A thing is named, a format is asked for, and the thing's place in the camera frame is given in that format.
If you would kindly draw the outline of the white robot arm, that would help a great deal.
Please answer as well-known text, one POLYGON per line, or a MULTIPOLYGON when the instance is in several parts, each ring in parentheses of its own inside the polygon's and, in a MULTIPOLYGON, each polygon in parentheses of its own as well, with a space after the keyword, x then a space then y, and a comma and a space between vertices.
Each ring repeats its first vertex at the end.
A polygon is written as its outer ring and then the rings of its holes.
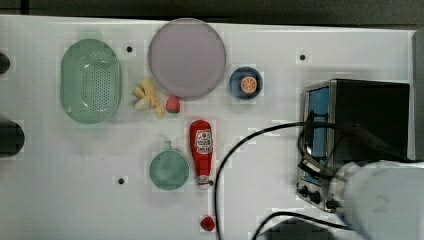
POLYGON ((304 214, 279 211, 262 220, 290 216, 350 230, 364 240, 423 240, 423 163, 350 162, 320 183, 324 207, 341 220, 334 224, 304 214))

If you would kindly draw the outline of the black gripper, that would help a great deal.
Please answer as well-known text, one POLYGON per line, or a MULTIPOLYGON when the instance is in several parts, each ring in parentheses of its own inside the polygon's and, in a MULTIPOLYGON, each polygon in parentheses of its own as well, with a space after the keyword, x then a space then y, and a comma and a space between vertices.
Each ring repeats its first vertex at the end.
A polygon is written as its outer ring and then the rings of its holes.
POLYGON ((298 163, 298 167, 311 176, 332 177, 335 174, 331 169, 312 159, 302 159, 298 163))

